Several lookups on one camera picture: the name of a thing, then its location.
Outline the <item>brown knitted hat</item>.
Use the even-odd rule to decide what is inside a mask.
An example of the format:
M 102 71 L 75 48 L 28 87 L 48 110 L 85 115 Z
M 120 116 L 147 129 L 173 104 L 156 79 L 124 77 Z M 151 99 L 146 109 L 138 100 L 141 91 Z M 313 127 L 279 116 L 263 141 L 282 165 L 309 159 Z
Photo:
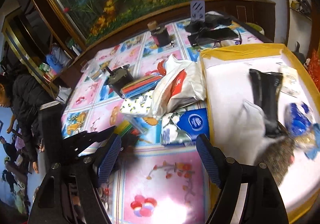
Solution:
M 254 163 L 266 164 L 279 187 L 288 172 L 289 166 L 295 160 L 293 153 L 295 147 L 293 139 L 284 137 L 282 140 L 270 144 L 257 156 Z

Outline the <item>white sock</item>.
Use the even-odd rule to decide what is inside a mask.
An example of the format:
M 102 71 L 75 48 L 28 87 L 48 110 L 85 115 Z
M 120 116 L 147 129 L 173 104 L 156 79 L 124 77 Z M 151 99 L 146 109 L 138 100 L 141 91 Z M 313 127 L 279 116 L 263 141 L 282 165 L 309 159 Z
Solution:
M 264 119 L 259 106 L 243 100 L 232 131 L 234 158 L 239 163 L 253 165 L 256 160 L 266 132 Z

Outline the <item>lemon print tissue pack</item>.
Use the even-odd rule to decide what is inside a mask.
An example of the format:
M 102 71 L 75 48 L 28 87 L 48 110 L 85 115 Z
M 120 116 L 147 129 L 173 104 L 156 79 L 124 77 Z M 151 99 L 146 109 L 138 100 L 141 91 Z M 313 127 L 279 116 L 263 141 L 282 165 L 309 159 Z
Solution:
M 136 97 L 127 98 L 120 107 L 120 112 L 125 116 L 145 117 L 150 114 L 153 90 Z

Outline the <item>blue white Vinda soft pack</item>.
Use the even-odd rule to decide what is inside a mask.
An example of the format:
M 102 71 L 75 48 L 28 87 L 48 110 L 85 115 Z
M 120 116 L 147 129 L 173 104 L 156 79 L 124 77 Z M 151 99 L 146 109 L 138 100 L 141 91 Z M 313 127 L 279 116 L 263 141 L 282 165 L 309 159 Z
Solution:
M 292 138 L 301 137 L 311 132 L 315 117 L 312 109 L 304 102 L 292 102 L 285 106 L 284 123 Z

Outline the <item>blue Vinda tissue box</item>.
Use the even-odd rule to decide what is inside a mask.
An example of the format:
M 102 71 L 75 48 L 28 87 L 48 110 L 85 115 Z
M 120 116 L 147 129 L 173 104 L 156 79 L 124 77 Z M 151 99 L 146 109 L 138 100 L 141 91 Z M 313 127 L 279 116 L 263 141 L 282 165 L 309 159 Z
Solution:
M 210 137 L 206 108 L 196 110 L 182 108 L 162 117 L 162 145 L 191 146 L 195 144 L 198 135 L 205 135 L 208 139 Z

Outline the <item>red white plastic package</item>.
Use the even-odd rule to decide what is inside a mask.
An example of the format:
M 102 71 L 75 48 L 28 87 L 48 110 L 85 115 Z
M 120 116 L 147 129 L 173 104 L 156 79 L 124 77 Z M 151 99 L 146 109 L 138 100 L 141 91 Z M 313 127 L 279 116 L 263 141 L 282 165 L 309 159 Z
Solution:
M 185 70 L 180 71 L 180 73 L 176 76 L 176 78 L 173 80 L 172 82 L 172 86 L 171 86 L 171 97 L 179 94 L 182 90 L 182 85 L 183 82 L 185 80 L 187 73 L 185 72 Z

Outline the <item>white cloth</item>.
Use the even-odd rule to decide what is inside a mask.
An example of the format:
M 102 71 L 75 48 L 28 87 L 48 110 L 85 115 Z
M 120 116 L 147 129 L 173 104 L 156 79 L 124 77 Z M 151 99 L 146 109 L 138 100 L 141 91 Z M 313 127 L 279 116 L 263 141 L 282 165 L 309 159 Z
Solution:
M 151 116 L 160 119 L 179 107 L 206 100 L 206 83 L 199 61 L 178 60 L 170 55 L 166 75 L 152 94 Z

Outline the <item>blue knitted cloth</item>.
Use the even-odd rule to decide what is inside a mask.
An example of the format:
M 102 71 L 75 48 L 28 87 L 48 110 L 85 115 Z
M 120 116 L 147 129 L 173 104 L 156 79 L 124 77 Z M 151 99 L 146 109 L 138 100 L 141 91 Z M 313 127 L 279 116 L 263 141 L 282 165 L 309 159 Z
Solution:
M 319 152 L 319 146 L 320 146 L 319 123 L 313 124 L 313 140 L 315 141 L 315 144 L 311 148 L 308 148 L 305 152 L 305 155 L 310 160 L 314 160 Z

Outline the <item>person in black jacket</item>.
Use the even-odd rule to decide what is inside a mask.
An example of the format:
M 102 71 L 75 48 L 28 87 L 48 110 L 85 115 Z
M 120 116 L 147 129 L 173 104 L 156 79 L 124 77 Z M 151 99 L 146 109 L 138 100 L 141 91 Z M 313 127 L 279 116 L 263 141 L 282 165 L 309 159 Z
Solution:
M 1 106 L 9 107 L 22 133 L 30 162 L 39 172 L 37 146 L 42 139 L 39 110 L 54 99 L 30 74 L 1 75 Z

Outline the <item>clear plastic cup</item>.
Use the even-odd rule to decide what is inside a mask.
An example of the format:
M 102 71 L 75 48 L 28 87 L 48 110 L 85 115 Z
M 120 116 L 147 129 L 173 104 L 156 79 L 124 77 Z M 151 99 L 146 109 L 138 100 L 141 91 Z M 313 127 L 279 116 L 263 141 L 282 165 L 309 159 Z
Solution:
M 103 71 L 95 59 L 87 61 L 83 65 L 81 72 L 93 81 L 98 81 L 103 75 Z

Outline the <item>black motor with shaft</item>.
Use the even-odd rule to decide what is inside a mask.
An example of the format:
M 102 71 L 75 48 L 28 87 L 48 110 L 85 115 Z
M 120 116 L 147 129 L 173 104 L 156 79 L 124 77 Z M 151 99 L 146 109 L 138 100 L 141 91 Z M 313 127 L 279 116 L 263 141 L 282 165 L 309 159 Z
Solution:
M 108 85 L 110 89 L 114 90 L 119 97 L 122 97 L 123 95 L 121 89 L 134 81 L 134 78 L 129 71 L 129 66 L 130 65 L 127 64 L 114 70 L 111 70 L 108 66 L 106 67 L 109 76 L 105 85 Z

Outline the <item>floral picture tablecloth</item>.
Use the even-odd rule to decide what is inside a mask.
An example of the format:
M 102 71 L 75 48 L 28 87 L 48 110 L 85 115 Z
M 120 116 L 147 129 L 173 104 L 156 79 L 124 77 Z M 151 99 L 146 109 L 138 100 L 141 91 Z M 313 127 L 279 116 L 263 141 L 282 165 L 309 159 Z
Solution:
M 138 134 L 138 139 L 122 140 L 125 150 L 117 169 L 99 190 L 112 223 L 204 223 L 208 216 L 208 175 L 195 146 L 162 145 L 162 120 L 125 118 L 120 112 L 123 100 L 105 85 L 107 66 L 129 64 L 129 71 L 139 79 L 159 75 L 158 64 L 170 55 L 197 61 L 201 48 L 188 41 L 184 26 L 189 22 L 167 24 L 172 43 L 165 47 L 157 47 L 150 32 L 145 32 L 97 52 L 95 60 L 103 75 L 93 81 L 82 73 L 62 115 L 65 138 L 111 126 Z

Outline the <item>yellow cardboard box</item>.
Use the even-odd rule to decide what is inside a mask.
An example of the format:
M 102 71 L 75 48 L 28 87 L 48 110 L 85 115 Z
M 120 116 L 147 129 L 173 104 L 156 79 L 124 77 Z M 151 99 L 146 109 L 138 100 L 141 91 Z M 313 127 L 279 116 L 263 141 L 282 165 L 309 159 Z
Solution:
M 283 66 L 295 69 L 298 94 L 294 97 L 280 93 L 278 119 L 284 122 L 287 104 L 304 102 L 311 108 L 315 120 L 319 120 L 319 91 L 307 70 L 285 45 L 264 43 L 207 49 L 200 57 L 207 84 L 210 141 L 226 156 L 250 164 L 267 144 L 263 136 L 249 144 L 248 126 L 243 118 L 238 118 L 244 102 L 253 101 L 250 69 L 261 72 L 277 72 Z M 295 160 L 279 188 L 290 223 L 301 220 L 319 196 L 319 158 L 310 160 L 301 150 L 294 154 Z

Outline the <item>dark bottle with cork cap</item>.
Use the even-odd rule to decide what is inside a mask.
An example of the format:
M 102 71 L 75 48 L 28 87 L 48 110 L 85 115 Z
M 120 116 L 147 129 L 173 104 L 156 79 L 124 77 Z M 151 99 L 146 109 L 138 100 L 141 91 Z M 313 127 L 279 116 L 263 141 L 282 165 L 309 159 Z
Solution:
M 148 23 L 148 29 L 157 47 L 164 47 L 171 43 L 171 38 L 165 26 L 160 26 L 156 21 Z

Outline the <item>orange plastic bag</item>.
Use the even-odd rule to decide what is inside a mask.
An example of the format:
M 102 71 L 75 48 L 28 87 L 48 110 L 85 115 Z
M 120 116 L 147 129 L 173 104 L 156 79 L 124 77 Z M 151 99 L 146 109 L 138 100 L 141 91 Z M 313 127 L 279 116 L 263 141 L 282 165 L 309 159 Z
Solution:
M 317 51 L 313 51 L 309 64 L 308 64 L 308 73 L 310 74 L 313 82 L 319 88 L 320 84 L 320 64 L 319 64 L 319 56 Z

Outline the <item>black device on table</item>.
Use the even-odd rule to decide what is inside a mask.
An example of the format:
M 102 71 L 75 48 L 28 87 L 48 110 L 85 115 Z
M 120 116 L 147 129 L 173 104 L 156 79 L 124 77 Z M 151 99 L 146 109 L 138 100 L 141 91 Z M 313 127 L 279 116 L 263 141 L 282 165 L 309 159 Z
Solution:
M 190 21 L 186 26 L 184 26 L 184 29 L 186 32 L 190 33 L 188 36 L 190 45 L 195 47 L 198 46 L 195 40 L 200 32 L 203 30 L 230 28 L 229 26 L 232 25 L 232 22 L 233 20 L 229 16 L 206 14 L 204 22 Z

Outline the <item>grey perforated phone stand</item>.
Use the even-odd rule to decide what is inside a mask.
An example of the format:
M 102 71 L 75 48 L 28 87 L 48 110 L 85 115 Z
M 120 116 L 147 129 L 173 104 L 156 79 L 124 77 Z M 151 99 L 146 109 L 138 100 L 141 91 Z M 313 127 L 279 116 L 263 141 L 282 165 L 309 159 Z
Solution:
M 190 2 L 190 19 L 191 21 L 205 21 L 205 1 L 192 0 Z

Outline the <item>black items on shelf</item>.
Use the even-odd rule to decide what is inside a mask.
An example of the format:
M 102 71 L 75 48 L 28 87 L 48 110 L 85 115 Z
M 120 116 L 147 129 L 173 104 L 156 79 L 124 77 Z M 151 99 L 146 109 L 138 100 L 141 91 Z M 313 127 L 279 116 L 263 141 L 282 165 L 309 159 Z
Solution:
M 311 14 L 311 5 L 308 0 L 292 0 L 290 7 L 305 16 Z

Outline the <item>purple frame eyeglasses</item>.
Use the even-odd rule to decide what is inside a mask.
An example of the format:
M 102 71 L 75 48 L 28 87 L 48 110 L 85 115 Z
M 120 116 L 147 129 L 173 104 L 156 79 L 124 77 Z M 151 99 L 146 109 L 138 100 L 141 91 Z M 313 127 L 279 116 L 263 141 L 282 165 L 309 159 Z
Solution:
M 222 28 L 216 30 L 203 30 L 196 37 L 198 46 L 214 44 L 221 45 L 223 41 L 233 41 L 236 45 L 242 44 L 242 37 L 239 32 L 234 32 L 230 28 Z

